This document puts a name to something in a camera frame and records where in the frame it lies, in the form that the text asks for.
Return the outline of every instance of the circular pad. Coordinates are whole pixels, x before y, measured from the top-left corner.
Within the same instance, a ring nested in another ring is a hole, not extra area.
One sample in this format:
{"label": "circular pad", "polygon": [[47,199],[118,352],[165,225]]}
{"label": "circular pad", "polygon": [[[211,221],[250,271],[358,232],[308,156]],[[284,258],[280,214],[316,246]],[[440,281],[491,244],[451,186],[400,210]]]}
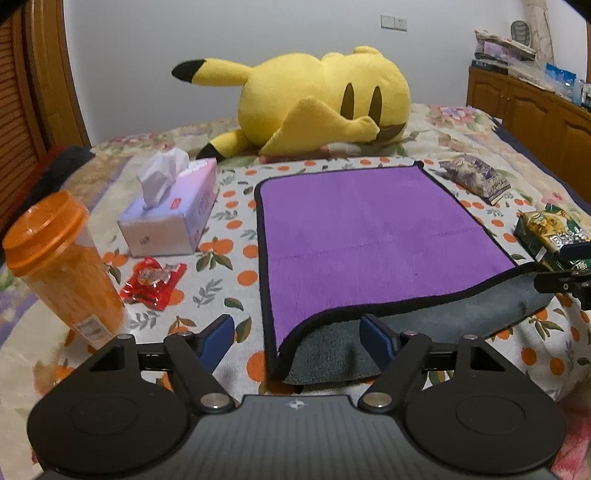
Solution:
{"label": "circular pad", "polygon": [[32,410],[27,433],[44,467],[82,475],[118,475],[155,462],[183,438],[185,405],[143,380],[56,388]]}
{"label": "circular pad", "polygon": [[405,412],[410,436],[426,453],[462,471],[512,475],[540,467],[560,449],[560,410],[531,388],[483,376],[455,377],[418,393]]}

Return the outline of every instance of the candy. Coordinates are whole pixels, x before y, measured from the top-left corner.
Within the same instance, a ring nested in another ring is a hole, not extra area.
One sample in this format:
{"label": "candy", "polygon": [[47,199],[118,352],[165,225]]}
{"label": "candy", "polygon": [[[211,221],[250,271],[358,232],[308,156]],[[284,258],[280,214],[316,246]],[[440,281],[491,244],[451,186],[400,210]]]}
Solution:
{"label": "candy", "polygon": [[472,155],[440,161],[450,180],[494,205],[511,188],[509,181],[489,164]]}
{"label": "candy", "polygon": [[181,279],[187,264],[166,264],[162,267],[157,260],[146,257],[134,266],[134,273],[121,290],[125,302],[139,301],[151,309],[161,312],[170,302],[170,296]]}

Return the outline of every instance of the sticker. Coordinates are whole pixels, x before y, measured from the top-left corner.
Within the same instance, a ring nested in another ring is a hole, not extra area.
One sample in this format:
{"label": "sticker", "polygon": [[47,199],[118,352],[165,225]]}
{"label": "sticker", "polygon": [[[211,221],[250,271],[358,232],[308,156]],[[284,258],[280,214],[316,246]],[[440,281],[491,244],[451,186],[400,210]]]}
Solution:
{"label": "sticker", "polygon": [[176,197],[173,202],[170,204],[170,209],[171,210],[176,210],[178,207],[180,207],[181,202],[183,201],[182,198],[180,197]]}
{"label": "sticker", "polygon": [[546,254],[546,252],[547,252],[546,247],[540,248],[540,251],[535,256],[535,261],[540,263],[542,261],[542,258],[544,258],[544,255]]}
{"label": "sticker", "polygon": [[73,328],[96,349],[101,348],[113,338],[113,334],[107,330],[96,315],[91,315],[86,320],[76,323]]}

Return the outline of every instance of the white wall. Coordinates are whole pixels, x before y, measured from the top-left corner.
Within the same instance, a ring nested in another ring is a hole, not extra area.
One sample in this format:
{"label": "white wall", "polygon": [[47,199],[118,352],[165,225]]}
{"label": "white wall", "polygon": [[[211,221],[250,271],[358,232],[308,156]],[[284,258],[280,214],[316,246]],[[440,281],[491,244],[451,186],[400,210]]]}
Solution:
{"label": "white wall", "polygon": [[[522,18],[520,0],[65,0],[64,10],[94,144],[234,115],[239,88],[171,76],[178,62],[201,57],[255,65],[368,44],[400,67],[413,101],[464,105],[473,30],[509,36]],[[380,14],[406,17],[408,32],[380,29]]]}
{"label": "white wall", "polygon": [[587,22],[564,0],[546,0],[554,61],[561,69],[587,78]]}

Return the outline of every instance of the snack package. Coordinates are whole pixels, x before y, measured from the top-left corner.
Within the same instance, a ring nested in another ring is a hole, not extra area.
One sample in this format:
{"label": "snack package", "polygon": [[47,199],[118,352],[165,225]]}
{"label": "snack package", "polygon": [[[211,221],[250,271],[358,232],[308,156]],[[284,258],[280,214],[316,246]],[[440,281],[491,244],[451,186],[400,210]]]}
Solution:
{"label": "snack package", "polygon": [[511,188],[509,181],[489,164],[472,155],[440,161],[450,180],[494,205]]}
{"label": "snack package", "polygon": [[134,267],[133,275],[121,289],[121,298],[129,303],[140,301],[161,312],[186,270],[187,264],[166,264],[163,268],[158,261],[147,257]]}
{"label": "snack package", "polygon": [[565,245],[591,242],[591,236],[562,208],[546,205],[541,212],[524,212],[519,216],[515,236],[521,240],[538,263],[551,270],[584,270],[591,268],[590,259],[567,260],[560,249]]}

